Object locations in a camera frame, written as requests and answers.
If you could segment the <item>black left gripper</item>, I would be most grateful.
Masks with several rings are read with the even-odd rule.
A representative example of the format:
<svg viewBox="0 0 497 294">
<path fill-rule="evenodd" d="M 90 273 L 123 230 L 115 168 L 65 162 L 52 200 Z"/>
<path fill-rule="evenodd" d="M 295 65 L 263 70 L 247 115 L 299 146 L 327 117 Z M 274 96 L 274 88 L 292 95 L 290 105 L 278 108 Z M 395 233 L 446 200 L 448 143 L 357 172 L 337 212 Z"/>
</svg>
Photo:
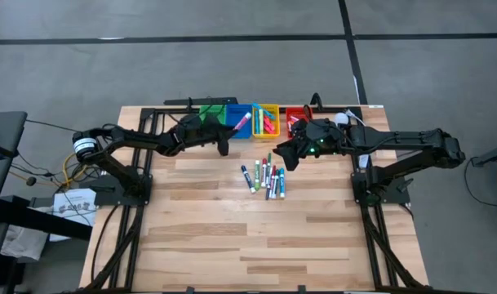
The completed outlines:
<svg viewBox="0 0 497 294">
<path fill-rule="evenodd" d="M 197 130 L 177 127 L 171 132 L 172 144 L 166 149 L 167 157 L 174 157 L 188 148 L 216 144 L 221 156 L 229 154 L 229 139 L 237 134 L 233 126 L 223 124 L 216 116 L 207 115 L 206 123 Z"/>
</svg>

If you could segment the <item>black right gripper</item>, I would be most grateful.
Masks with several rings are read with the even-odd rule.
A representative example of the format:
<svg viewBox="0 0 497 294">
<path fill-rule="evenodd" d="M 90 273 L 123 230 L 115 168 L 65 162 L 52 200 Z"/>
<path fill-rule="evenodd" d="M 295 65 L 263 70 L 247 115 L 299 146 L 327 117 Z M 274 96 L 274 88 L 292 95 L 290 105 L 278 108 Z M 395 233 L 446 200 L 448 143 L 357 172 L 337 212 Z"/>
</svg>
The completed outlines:
<svg viewBox="0 0 497 294">
<path fill-rule="evenodd" d="M 301 119 L 292 125 L 292 137 L 278 144 L 274 153 L 283 157 L 287 171 L 294 171 L 300 159 L 308 156 L 319 158 L 327 154 L 348 152 L 348 140 L 342 130 L 328 118 Z"/>
</svg>

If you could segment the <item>yellow plastic basket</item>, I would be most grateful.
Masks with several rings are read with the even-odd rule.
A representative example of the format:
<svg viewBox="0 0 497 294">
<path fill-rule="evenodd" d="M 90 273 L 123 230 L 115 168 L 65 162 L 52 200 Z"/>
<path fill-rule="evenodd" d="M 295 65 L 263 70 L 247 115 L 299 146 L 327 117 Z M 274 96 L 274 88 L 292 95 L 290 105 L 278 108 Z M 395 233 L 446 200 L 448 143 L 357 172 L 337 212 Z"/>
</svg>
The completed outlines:
<svg viewBox="0 0 497 294">
<path fill-rule="evenodd" d="M 279 109 L 279 105 L 261 105 L 263 106 L 264 108 L 268 109 L 270 112 L 272 112 L 275 116 L 276 116 L 276 119 L 273 120 L 273 119 L 270 119 L 272 121 L 272 124 L 274 125 L 274 128 L 275 128 L 275 133 L 274 134 L 268 134 L 265 130 L 264 130 L 264 134 L 263 135 L 255 135 L 254 134 L 254 110 L 255 108 L 252 107 L 252 135 L 255 137 L 255 138 L 260 138 L 260 139 L 272 139 L 272 138 L 277 138 L 278 136 L 280 136 L 280 109 Z"/>
</svg>

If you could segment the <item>green plastic basket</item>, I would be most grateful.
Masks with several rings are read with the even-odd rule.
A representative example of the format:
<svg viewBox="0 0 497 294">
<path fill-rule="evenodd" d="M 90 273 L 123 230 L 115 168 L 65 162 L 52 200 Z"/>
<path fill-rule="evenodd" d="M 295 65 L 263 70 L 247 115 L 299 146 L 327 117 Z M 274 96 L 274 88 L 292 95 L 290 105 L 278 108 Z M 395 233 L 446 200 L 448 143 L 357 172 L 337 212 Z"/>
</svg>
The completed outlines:
<svg viewBox="0 0 497 294">
<path fill-rule="evenodd" d="M 204 122 L 207 116 L 216 117 L 221 124 L 225 124 L 226 105 L 203 105 L 199 109 L 199 118 Z"/>
</svg>

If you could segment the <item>blue plastic basket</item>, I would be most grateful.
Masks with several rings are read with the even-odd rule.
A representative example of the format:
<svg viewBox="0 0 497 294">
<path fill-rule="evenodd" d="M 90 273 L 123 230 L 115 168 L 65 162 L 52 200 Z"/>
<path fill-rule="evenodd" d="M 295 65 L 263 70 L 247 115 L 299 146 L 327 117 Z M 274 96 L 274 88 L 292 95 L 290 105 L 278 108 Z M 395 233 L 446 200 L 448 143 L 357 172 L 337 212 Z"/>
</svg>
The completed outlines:
<svg viewBox="0 0 497 294">
<path fill-rule="evenodd" d="M 225 124 L 230 127 L 235 127 L 247 113 L 252 113 L 251 105 L 227 105 Z M 238 133 L 233 137 L 234 139 L 250 139 L 252 136 L 252 119 L 250 118 Z"/>
</svg>

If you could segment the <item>black mounting bar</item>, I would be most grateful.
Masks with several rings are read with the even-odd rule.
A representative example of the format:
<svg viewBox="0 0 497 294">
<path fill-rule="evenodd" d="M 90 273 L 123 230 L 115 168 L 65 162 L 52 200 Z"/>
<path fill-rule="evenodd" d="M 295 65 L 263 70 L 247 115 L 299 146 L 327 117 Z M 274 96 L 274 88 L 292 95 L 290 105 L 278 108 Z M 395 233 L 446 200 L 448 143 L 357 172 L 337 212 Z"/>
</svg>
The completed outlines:
<svg viewBox="0 0 497 294">
<path fill-rule="evenodd" d="M 237 105 L 238 101 L 236 97 L 207 97 L 207 98 L 192 98 L 193 105 Z M 188 98 L 177 99 L 177 100 L 165 100 L 164 105 L 183 105 L 187 106 Z"/>
</svg>

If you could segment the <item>red plastic basket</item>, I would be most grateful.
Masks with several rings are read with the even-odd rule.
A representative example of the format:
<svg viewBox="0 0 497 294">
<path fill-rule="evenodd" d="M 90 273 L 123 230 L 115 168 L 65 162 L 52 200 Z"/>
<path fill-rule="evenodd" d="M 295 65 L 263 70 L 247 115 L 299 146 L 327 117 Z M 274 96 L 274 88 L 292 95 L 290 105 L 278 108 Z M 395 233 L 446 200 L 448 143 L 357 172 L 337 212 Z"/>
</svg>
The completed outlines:
<svg viewBox="0 0 497 294">
<path fill-rule="evenodd" d="M 303 119 L 306 122 L 309 121 L 309 118 L 311 117 L 312 111 L 309 111 L 308 114 L 306 114 L 306 109 L 304 107 L 288 107 L 286 108 L 285 115 L 286 115 L 286 130 L 287 130 L 287 135 L 288 135 L 288 127 L 287 127 L 287 122 L 290 121 L 289 117 L 294 116 L 298 118 L 299 120 Z"/>
</svg>

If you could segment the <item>white printed paper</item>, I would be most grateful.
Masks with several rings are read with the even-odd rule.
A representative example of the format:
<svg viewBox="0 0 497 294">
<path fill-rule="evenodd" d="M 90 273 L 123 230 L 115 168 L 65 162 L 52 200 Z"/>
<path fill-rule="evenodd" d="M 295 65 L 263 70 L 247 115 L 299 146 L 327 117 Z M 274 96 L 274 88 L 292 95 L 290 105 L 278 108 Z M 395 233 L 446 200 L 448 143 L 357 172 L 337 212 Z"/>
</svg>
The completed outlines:
<svg viewBox="0 0 497 294">
<path fill-rule="evenodd" d="M 95 196 L 91 189 L 71 189 L 54 195 L 52 214 L 92 227 L 95 224 Z"/>
</svg>

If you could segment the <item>black metal beam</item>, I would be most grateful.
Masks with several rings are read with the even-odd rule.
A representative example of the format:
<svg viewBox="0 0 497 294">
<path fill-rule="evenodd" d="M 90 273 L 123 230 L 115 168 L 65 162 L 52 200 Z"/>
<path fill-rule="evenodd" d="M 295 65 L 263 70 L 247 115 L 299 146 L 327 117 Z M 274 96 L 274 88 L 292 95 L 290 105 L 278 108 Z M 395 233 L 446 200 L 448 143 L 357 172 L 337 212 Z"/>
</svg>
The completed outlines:
<svg viewBox="0 0 497 294">
<path fill-rule="evenodd" d="M 90 239 L 91 226 L 40 212 L 29 204 L 30 201 L 17 196 L 0 198 L 0 223 L 85 241 Z"/>
</svg>

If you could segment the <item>black stand leg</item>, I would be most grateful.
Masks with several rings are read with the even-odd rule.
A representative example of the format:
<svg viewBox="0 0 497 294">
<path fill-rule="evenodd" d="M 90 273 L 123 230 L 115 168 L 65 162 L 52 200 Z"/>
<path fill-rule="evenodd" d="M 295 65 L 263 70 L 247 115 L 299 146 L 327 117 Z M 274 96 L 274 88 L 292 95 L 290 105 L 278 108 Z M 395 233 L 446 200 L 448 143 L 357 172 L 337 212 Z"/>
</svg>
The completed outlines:
<svg viewBox="0 0 497 294">
<path fill-rule="evenodd" d="M 487 163 L 497 163 L 497 147 L 483 155 L 472 158 L 472 165 L 474 167 L 484 167 Z"/>
</svg>

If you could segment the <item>white plastic bag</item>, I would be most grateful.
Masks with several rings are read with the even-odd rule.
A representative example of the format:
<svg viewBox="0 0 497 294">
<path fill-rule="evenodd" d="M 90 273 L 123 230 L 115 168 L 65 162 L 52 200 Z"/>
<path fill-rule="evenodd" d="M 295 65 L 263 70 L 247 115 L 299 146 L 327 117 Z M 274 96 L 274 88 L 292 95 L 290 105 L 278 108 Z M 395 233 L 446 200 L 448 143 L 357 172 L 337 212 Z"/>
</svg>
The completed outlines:
<svg viewBox="0 0 497 294">
<path fill-rule="evenodd" d="M 48 234 L 42 231 L 9 225 L 0 254 L 24 261 L 39 261 L 47 238 Z"/>
</svg>

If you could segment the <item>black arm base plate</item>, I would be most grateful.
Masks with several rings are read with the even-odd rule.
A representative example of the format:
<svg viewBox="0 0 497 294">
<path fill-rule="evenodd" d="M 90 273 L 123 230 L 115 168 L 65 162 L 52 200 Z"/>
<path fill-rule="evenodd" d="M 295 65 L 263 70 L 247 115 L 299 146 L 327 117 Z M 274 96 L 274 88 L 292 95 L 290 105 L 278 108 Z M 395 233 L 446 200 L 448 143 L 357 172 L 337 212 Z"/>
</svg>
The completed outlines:
<svg viewBox="0 0 497 294">
<path fill-rule="evenodd" d="M 364 207 L 374 207 L 383 203 L 407 204 L 410 202 L 408 186 L 413 182 L 412 178 L 401 177 L 372 184 L 365 173 L 358 172 L 351 175 L 351 182 L 355 202 Z"/>
<path fill-rule="evenodd" d="M 123 184 L 118 178 L 104 175 L 98 179 L 81 183 L 81 189 L 95 192 L 96 206 L 144 206 L 149 203 L 153 178 L 140 175 L 139 180 Z"/>
</svg>

